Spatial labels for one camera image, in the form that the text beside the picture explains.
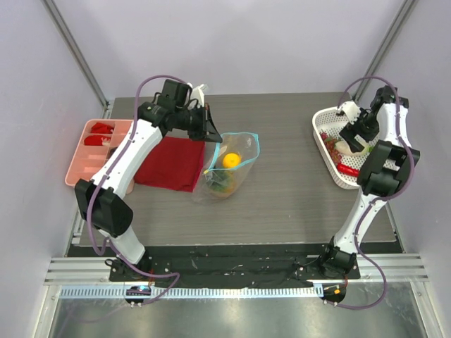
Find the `clear zip top bag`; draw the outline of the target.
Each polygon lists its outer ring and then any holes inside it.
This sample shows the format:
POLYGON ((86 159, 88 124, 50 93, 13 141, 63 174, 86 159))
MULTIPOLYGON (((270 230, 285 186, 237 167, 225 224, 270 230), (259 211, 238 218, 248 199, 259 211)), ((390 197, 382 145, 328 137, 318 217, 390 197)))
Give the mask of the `clear zip top bag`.
POLYGON ((197 203, 210 204, 232 196, 260 155, 257 133, 225 132, 221 137, 222 142, 215 145, 193 190, 197 203))

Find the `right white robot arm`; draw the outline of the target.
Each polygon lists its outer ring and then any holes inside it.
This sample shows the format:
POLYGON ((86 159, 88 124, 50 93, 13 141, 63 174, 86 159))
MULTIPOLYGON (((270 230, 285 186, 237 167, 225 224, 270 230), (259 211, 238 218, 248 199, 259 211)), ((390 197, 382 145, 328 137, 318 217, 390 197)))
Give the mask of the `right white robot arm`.
POLYGON ((324 277, 343 277, 354 269, 373 219, 412 178, 420 152, 411 147, 407 137, 408 108, 408 100, 389 84, 377 89, 368 109, 346 101, 326 110, 341 119, 339 139, 362 164, 357 170, 357 199, 317 263, 324 277))

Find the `white toy radish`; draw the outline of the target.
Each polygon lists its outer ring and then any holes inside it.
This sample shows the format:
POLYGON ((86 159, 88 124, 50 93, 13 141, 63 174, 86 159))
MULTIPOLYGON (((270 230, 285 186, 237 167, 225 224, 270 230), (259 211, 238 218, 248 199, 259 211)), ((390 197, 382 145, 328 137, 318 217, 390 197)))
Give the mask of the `white toy radish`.
POLYGON ((345 156, 363 156, 372 150, 372 146, 369 144, 364 145, 362 151, 352 152, 349 144, 345 140, 340 140, 335 143, 335 149, 342 155, 345 156))

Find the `yellow toy lemon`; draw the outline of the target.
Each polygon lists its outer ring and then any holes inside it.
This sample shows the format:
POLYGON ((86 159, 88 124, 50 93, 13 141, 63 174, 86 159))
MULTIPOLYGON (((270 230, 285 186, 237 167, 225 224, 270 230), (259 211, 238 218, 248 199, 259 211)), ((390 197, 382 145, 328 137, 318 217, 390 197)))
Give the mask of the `yellow toy lemon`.
POLYGON ((225 169, 236 168, 241 164, 241 156, 237 153, 228 153, 223 157, 222 166, 225 169))

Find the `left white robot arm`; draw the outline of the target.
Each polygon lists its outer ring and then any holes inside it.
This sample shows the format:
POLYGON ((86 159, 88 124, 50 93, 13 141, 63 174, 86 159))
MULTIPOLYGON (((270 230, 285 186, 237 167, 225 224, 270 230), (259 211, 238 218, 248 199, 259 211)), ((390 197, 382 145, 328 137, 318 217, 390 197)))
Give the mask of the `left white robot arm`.
POLYGON ((151 101, 140 103, 135 98, 131 126, 110 159, 90 180, 80 179, 75 184, 79 212, 89 235, 97 230, 104 236, 101 246, 92 245, 94 251, 102 256, 111 247, 136 281, 149 275, 151 264, 132 228, 133 211, 124 201, 136 172, 170 131, 185 131, 193 141, 222 141, 205 102, 206 85, 193 86, 169 75, 162 80, 162 90, 151 101))

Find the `red toy chili pepper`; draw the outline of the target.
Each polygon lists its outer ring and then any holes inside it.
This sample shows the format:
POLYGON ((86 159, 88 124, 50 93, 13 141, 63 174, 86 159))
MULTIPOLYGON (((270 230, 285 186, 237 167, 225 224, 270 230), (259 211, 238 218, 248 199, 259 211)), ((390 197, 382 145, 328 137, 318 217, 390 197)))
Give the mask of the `red toy chili pepper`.
POLYGON ((338 163, 336 165, 336 168, 339 173, 342 173, 343 175, 349 175, 351 177, 358 177, 359 176, 359 170, 349 167, 348 165, 338 163))

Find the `toy pineapple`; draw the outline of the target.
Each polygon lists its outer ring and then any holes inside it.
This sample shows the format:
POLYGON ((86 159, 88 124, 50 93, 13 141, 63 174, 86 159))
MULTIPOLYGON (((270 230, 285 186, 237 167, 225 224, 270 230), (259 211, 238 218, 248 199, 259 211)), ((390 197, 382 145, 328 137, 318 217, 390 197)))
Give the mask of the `toy pineapple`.
POLYGON ((235 190, 235 179, 230 170, 211 170, 206 174, 207 187, 219 194, 232 194, 235 190))

